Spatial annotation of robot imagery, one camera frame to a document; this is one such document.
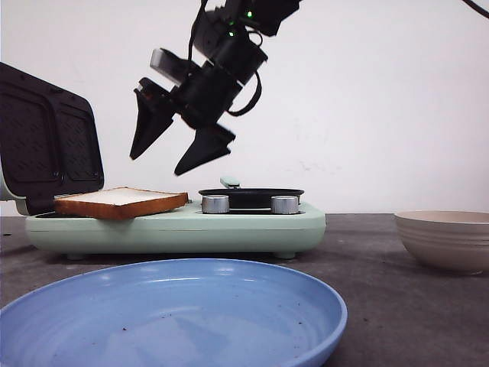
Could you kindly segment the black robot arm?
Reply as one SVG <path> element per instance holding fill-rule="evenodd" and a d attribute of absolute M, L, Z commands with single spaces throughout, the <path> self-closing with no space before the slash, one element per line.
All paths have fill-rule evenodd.
<path fill-rule="evenodd" d="M 254 108 L 261 97 L 257 86 L 248 104 L 231 109 L 234 98 L 267 60 L 261 44 L 251 34 L 273 37 L 281 22 L 298 11 L 298 1 L 227 1 L 206 10 L 202 2 L 193 22 L 189 50 L 206 57 L 197 65 L 191 57 L 179 58 L 163 48 L 155 49 L 150 66 L 173 81 L 170 91 L 143 78 L 135 89 L 138 119 L 130 157 L 140 157 L 172 124 L 174 115 L 195 130 L 193 143 L 177 164 L 177 176 L 230 154 L 235 135 L 218 123 L 224 113 L 240 116 Z"/>

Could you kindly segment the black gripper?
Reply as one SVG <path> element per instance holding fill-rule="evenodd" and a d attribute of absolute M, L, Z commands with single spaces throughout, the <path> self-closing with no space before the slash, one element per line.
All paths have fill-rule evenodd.
<path fill-rule="evenodd" d="M 171 126 L 176 111 L 196 129 L 196 134 L 178 162 L 175 175 L 230 154 L 228 144 L 235 135 L 216 123 L 224 112 L 240 116 L 254 108 L 262 93 L 260 79 L 248 104 L 238 111 L 230 110 L 243 86 L 259 76 L 257 70 L 265 61 L 267 55 L 248 36 L 228 36 L 209 60 L 170 93 L 149 78 L 142 78 L 134 89 L 138 117 L 130 158 L 139 158 Z"/>

